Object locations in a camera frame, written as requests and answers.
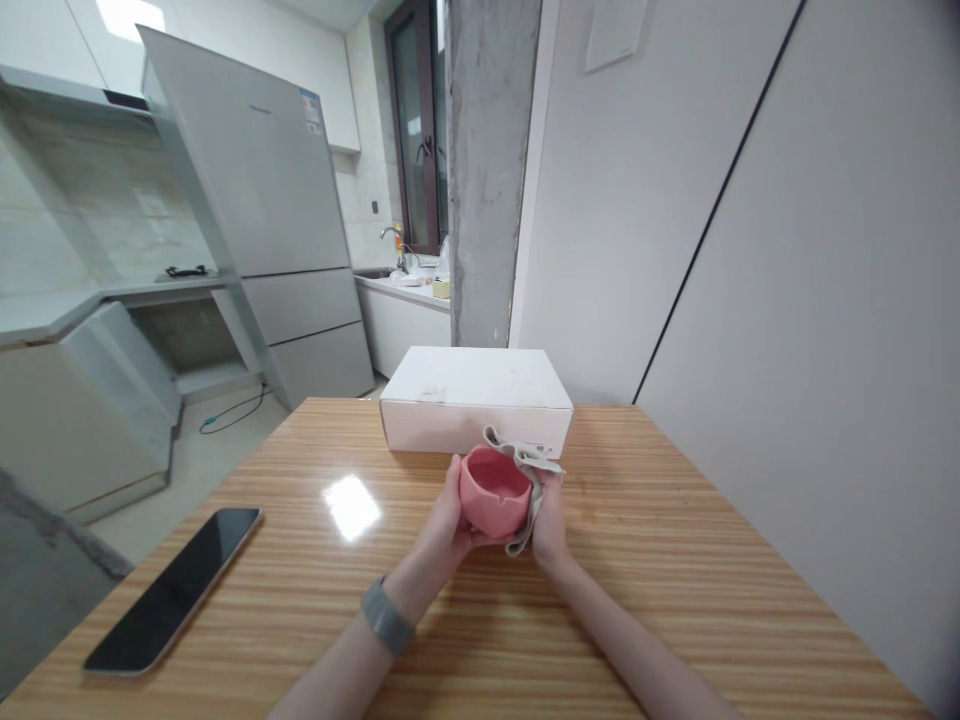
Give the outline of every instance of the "sink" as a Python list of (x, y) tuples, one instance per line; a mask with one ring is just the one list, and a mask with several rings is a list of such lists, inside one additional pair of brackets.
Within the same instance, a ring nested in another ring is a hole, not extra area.
[(357, 277), (365, 277), (368, 280), (382, 280), (383, 278), (390, 277), (390, 273), (394, 271), (395, 268), (374, 268), (372, 270), (355, 270), (354, 275)]

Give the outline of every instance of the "phone screen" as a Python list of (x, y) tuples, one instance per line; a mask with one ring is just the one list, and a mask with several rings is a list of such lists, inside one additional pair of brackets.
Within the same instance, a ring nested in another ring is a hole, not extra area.
[(83, 669), (138, 674), (153, 667), (260, 514), (257, 508), (224, 508), (214, 513), (90, 653)]

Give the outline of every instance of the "concrete pillar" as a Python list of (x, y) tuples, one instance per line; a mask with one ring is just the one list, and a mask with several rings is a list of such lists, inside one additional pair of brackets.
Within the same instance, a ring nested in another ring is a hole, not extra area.
[(449, 0), (454, 346), (506, 347), (540, 0)]

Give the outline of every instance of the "hand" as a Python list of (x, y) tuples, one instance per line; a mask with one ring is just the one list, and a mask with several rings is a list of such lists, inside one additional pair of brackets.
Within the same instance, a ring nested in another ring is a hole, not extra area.
[(538, 470), (537, 477), (543, 484), (543, 504), (533, 524), (533, 557), (541, 570), (554, 575), (573, 561), (563, 520), (562, 485), (552, 473)]
[(427, 556), (436, 567), (445, 570), (449, 577), (463, 562), (473, 548), (483, 545), (504, 545), (513, 538), (487, 537), (470, 527), (463, 518), (460, 508), (460, 456), (454, 455), (447, 468), (447, 478), (443, 490), (430, 517), (427, 518), (414, 550)]

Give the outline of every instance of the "beige cloth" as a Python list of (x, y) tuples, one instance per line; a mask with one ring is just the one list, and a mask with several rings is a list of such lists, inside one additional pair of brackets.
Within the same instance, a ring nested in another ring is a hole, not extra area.
[(533, 523), (537, 519), (537, 513), (540, 512), (540, 506), (543, 504), (543, 485), (540, 478), (537, 477), (536, 469), (553, 473), (560, 482), (563, 482), (563, 468), (555, 462), (547, 460), (533, 445), (522, 442), (505, 440), (500, 437), (493, 425), (487, 425), (483, 429), (483, 439), (487, 445), (497, 452), (509, 455), (520, 470), (530, 480), (533, 490), (530, 492), (530, 510), (527, 513), (527, 524), (524, 525), (514, 536), (513, 540), (507, 543), (507, 555), (516, 557), (523, 552), (523, 549), (530, 542), (530, 536), (533, 534)]

